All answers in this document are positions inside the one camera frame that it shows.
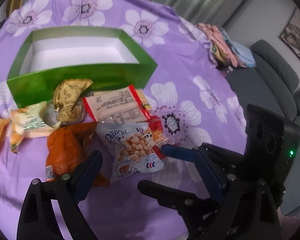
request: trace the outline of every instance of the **sofa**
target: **sofa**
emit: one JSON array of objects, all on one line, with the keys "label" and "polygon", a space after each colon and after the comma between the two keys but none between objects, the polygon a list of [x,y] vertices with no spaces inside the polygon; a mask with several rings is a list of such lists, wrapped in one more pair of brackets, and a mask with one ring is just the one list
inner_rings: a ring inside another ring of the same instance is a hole
[{"label": "sofa", "polygon": [[[273,111],[300,127],[300,88],[297,74],[268,42],[257,41],[250,49],[256,60],[256,68],[234,69],[226,76],[244,112],[248,103],[254,104]],[[283,215],[300,217],[300,145],[285,187],[281,212]]]}]

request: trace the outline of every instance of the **open box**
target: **open box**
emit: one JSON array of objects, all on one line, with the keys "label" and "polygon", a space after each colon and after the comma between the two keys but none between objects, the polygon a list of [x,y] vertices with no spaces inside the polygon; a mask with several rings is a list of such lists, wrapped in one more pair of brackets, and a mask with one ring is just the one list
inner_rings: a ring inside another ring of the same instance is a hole
[{"label": "open box", "polygon": [[88,78],[91,90],[144,88],[156,62],[123,30],[65,26],[34,30],[21,46],[8,86],[18,107],[52,99],[65,79]]}]

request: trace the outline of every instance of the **metal bolt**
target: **metal bolt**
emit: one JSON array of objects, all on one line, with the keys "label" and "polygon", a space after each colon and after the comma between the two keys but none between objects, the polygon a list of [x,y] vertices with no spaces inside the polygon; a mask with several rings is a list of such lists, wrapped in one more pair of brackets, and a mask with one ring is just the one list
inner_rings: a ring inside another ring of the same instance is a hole
[{"label": "metal bolt", "polygon": [[31,183],[32,183],[33,185],[36,185],[36,184],[39,183],[39,181],[40,181],[39,179],[33,179]]},{"label": "metal bolt", "polygon": [[236,179],[236,176],[235,176],[234,174],[228,174],[228,175],[227,175],[227,178],[228,178],[229,180],[235,180],[235,179]]},{"label": "metal bolt", "polygon": [[185,204],[186,204],[186,206],[192,206],[193,200],[190,199],[190,198],[187,198],[187,199],[185,200]]},{"label": "metal bolt", "polygon": [[68,174],[68,173],[63,174],[61,178],[62,178],[63,180],[68,180],[68,179],[70,179],[70,174]]},{"label": "metal bolt", "polygon": [[258,179],[258,182],[262,185],[266,184],[266,182],[264,181],[264,179]]}]

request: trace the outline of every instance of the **white snack bag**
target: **white snack bag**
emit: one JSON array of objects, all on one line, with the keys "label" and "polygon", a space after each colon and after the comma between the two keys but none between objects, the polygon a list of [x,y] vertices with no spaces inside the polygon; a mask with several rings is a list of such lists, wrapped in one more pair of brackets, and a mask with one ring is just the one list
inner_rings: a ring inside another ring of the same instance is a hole
[{"label": "white snack bag", "polygon": [[148,123],[120,124],[117,129],[113,129],[113,124],[99,123],[98,126],[103,132],[108,127],[106,137],[111,138],[111,142],[106,141],[110,148],[114,148],[112,182],[136,171],[147,173],[163,169],[163,162],[151,147],[155,143]]}]

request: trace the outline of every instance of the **purple tablecloth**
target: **purple tablecloth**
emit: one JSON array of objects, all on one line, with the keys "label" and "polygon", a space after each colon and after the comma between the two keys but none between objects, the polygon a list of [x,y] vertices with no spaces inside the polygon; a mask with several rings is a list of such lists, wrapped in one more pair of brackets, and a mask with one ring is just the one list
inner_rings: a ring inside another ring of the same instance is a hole
[{"label": "purple tablecloth", "polygon": [[[0,32],[0,116],[16,105],[5,80],[25,38],[36,28],[94,25],[124,29],[154,58],[158,67],[144,89],[155,110],[167,122],[165,133],[184,147],[203,141],[244,152],[245,119],[235,94],[214,68],[210,42],[167,6],[145,0],[30,0],[15,11]],[[16,239],[18,218],[33,178],[45,180],[46,138],[28,139],[17,155],[9,150],[9,133],[0,146],[0,229]],[[104,152],[102,168],[111,175],[109,154],[94,137],[90,150]],[[172,240],[186,233],[176,211],[137,190],[142,179],[209,196],[192,163],[167,158],[154,174],[134,175],[93,188],[79,207],[100,239]],[[65,239],[71,239],[53,202]]]}]

